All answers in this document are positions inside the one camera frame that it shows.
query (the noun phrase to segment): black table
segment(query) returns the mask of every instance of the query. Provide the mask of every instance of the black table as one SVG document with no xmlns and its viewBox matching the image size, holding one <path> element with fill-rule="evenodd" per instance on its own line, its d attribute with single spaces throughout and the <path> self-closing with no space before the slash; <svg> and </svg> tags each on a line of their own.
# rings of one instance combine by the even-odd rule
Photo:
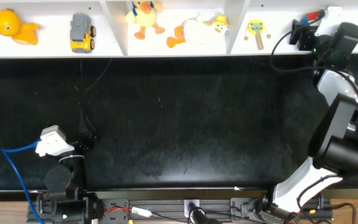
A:
<svg viewBox="0 0 358 224">
<path fill-rule="evenodd" d="M 85 154 L 90 190 L 159 187 L 266 189 L 307 157 L 328 106 L 311 72 L 274 73 L 267 57 L 117 58 L 89 91 L 101 135 Z M 299 67 L 307 56 L 277 57 Z M 109 59 L 83 59 L 92 83 Z M 358 55 L 349 68 L 358 83 Z M 0 60 L 0 148 L 25 146 L 59 125 L 78 133 L 79 59 Z M 11 154 L 29 189 L 45 189 L 57 158 Z M 335 185 L 358 187 L 358 177 Z M 0 190 L 21 185 L 0 151 Z"/>
</svg>

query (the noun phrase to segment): yellow duck toy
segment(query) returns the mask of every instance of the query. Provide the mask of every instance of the yellow duck toy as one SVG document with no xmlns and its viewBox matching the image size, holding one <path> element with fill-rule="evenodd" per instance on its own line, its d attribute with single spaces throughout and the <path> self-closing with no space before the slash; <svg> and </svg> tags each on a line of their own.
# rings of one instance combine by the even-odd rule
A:
<svg viewBox="0 0 358 224">
<path fill-rule="evenodd" d="M 37 45 L 37 29 L 40 29 L 38 24 L 23 23 L 12 9 L 0 11 L 0 34 L 12 37 L 18 44 Z"/>
<path fill-rule="evenodd" d="M 157 13 L 155 10 L 162 11 L 162 4 L 153 1 L 133 1 L 132 11 L 127 14 L 125 21 L 128 24 L 140 25 L 140 31 L 135 33 L 135 37 L 139 40 L 145 39 L 145 32 L 148 27 L 154 27 L 156 34 L 165 32 L 163 27 L 158 26 Z"/>
<path fill-rule="evenodd" d="M 202 16 L 188 19 L 182 26 L 175 28 L 175 37 L 168 37 L 167 45 L 173 48 L 177 44 L 207 44 L 220 39 L 229 27 L 226 16 L 218 14 L 212 22 L 205 22 Z"/>
</svg>

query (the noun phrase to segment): yellow and gray toy truck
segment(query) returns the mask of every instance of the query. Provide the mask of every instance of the yellow and gray toy truck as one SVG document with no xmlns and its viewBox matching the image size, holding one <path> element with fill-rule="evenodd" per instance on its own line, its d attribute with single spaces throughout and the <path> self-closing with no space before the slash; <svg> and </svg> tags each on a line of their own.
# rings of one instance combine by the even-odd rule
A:
<svg viewBox="0 0 358 224">
<path fill-rule="evenodd" d="M 91 53 L 94 49 L 92 37 L 96 37 L 96 28 L 92 26 L 91 18 L 85 14 L 76 13 L 70 25 L 71 50 L 75 53 Z"/>
</svg>

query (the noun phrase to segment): wooden floor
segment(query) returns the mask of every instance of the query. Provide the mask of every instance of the wooden floor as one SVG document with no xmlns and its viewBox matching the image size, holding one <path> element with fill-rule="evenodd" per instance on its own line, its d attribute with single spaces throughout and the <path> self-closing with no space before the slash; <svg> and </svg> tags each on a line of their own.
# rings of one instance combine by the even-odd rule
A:
<svg viewBox="0 0 358 224">
<path fill-rule="evenodd" d="M 333 205 L 349 202 L 352 203 L 357 210 L 358 223 L 358 199 L 332 199 Z M 0 224 L 23 224 L 26 221 L 27 202 L 0 202 Z M 164 224 L 174 224 L 175 222 L 164 222 Z M 351 224 L 352 210 L 349 207 L 344 207 L 334 211 L 334 220 L 332 224 Z"/>
</svg>

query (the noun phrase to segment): toy truck wheel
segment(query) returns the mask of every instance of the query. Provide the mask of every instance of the toy truck wheel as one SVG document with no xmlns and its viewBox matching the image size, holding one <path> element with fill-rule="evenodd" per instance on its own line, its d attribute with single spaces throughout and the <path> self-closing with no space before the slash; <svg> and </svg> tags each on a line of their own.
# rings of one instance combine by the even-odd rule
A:
<svg viewBox="0 0 358 224">
<path fill-rule="evenodd" d="M 90 43 L 89 43 L 90 45 L 91 45 L 91 50 L 93 50 L 94 49 L 94 40 L 93 39 L 91 39 L 91 41 L 90 41 Z"/>
<path fill-rule="evenodd" d="M 96 28 L 91 26 L 91 37 L 96 37 Z"/>
</svg>

